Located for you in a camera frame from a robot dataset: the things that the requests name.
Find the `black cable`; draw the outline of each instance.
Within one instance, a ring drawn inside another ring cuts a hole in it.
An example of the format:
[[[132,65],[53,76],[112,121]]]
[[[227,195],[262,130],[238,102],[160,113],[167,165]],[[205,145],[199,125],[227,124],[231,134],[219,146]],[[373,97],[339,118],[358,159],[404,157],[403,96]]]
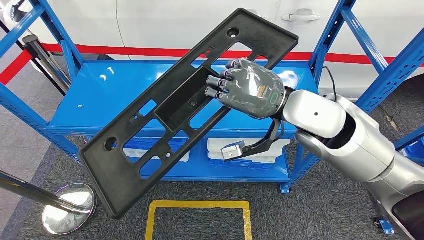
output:
[[[337,103],[337,94],[336,94],[336,83],[334,82],[333,75],[331,74],[330,68],[328,66],[323,66],[322,69],[327,69],[328,74],[330,75],[332,81],[332,90],[334,92],[334,102]]]
[[[283,136],[283,134],[284,134],[284,129],[283,129],[283,127],[284,127],[284,122],[281,122],[281,133],[278,135],[278,137],[273,141],[273,143],[275,143],[275,142],[277,142],[278,140],[280,140],[281,139],[281,137]]]

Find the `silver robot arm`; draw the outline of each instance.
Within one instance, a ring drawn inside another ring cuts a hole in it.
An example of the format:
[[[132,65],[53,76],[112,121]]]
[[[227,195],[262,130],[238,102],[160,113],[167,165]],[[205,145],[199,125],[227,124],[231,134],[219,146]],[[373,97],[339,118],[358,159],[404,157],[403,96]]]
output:
[[[283,116],[302,126],[295,133],[296,140],[352,181],[362,183],[398,230],[410,239],[424,239],[424,168],[396,152],[393,143],[380,133],[380,125],[352,102],[337,96],[340,107],[336,108],[333,94],[325,101],[319,98],[324,99],[303,90],[288,97]],[[324,119],[345,113],[344,126],[341,130],[336,126],[340,130],[336,136],[324,138],[320,132],[335,129],[332,120],[328,124],[311,121],[315,113],[302,108],[313,109],[318,116],[325,115]]]
[[[259,142],[224,147],[226,161],[267,151],[286,121],[297,127],[295,138],[305,149],[362,183],[395,228],[424,240],[424,168],[396,152],[375,120],[344,97],[285,87],[278,75],[244,58],[226,67],[208,77],[205,94],[253,118],[273,119]]]

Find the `mounting hole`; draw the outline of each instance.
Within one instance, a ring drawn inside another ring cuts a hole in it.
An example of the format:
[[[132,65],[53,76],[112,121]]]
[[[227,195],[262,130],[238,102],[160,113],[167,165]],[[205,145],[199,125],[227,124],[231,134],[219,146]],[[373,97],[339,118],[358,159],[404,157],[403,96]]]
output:
[[[116,147],[117,147],[117,139],[116,139],[116,137],[110,137],[104,143],[104,149],[106,149],[106,151],[112,151]]]
[[[232,39],[237,37],[237,35],[239,35],[239,33],[240,33],[240,31],[235,27],[232,27],[232,28],[228,29],[228,31],[226,31],[226,35],[228,37],[232,38]]]

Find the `black plastic panel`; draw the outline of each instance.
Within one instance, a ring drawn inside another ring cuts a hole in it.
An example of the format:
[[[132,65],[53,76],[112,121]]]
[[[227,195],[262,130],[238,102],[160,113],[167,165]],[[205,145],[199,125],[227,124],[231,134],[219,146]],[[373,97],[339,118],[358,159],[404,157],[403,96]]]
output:
[[[113,218],[122,217],[230,111],[222,107],[200,129],[190,127],[190,120],[212,100],[204,94],[207,76],[217,76],[211,64],[238,42],[252,49],[249,60],[263,56],[268,60],[265,67],[272,69],[298,44],[298,36],[245,9],[237,9],[79,152]],[[207,60],[194,68],[191,63],[202,54]],[[146,116],[139,114],[150,100],[156,107]],[[153,119],[165,128],[164,136],[136,163],[130,163],[123,152],[124,144]],[[168,141],[180,130],[189,139],[172,152]],[[161,167],[150,178],[142,179],[141,167],[154,156],[160,158]]]

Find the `robot fingertip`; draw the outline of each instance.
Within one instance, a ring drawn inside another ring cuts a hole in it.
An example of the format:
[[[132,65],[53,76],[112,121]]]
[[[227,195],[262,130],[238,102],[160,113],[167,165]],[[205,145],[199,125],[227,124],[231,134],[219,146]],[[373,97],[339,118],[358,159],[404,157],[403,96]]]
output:
[[[204,91],[204,94],[208,97],[216,99],[220,96],[221,93],[219,91],[213,89],[212,87],[208,86],[206,88],[206,90]]]

